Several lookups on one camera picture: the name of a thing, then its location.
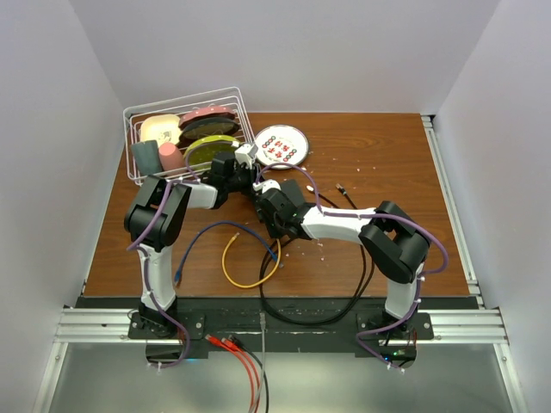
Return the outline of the black network switch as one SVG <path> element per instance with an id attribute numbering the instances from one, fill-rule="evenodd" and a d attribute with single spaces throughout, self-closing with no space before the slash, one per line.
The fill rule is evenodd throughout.
<path id="1" fill-rule="evenodd" d="M 279 184 L 280 190 L 271 189 L 265 194 L 256 194 L 255 207 L 257 210 L 266 213 L 289 213 L 306 202 L 296 180 L 287 180 Z"/>

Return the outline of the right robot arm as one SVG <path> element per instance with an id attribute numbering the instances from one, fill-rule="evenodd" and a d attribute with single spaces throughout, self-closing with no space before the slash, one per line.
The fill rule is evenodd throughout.
<path id="1" fill-rule="evenodd" d="M 282 190 L 272 188 L 256 196 L 255 208 L 273 237 L 328 238 L 364 247 L 387 277 L 383 326 L 370 332 L 386 331 L 401 338 L 413 329 L 418 277 L 424 269 L 430 240 L 395 204 L 384 201 L 377 208 L 363 210 L 327 208 L 291 200 Z"/>

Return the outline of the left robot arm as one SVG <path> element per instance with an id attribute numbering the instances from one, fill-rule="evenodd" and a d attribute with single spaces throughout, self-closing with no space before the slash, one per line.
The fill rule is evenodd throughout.
<path id="1" fill-rule="evenodd" d="M 172 248 L 189 209 L 217 209 L 231 193 L 249 194 L 258 167 L 250 159 L 222 151 L 210 170 L 194 179 L 148 176 L 129 207 L 124 228 L 129 250 L 138 252 L 142 294 L 137 325 L 158 337 L 179 332 L 176 291 L 172 280 Z"/>

